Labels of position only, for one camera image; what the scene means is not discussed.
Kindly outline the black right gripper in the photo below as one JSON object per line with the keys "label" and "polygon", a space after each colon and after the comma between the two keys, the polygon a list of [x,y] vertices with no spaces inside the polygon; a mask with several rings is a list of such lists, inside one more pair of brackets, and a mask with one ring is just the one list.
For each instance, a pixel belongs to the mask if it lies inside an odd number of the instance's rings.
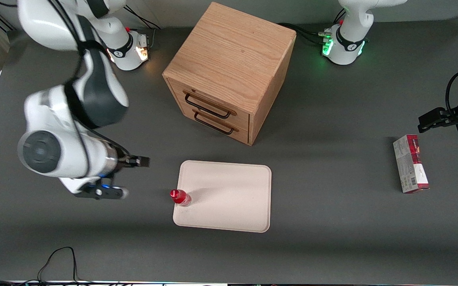
{"label": "black right gripper", "polygon": [[133,156],[133,155],[122,155],[118,158],[116,166],[110,172],[110,177],[116,175],[124,168],[133,168],[133,167],[149,167],[150,158],[142,156]]}

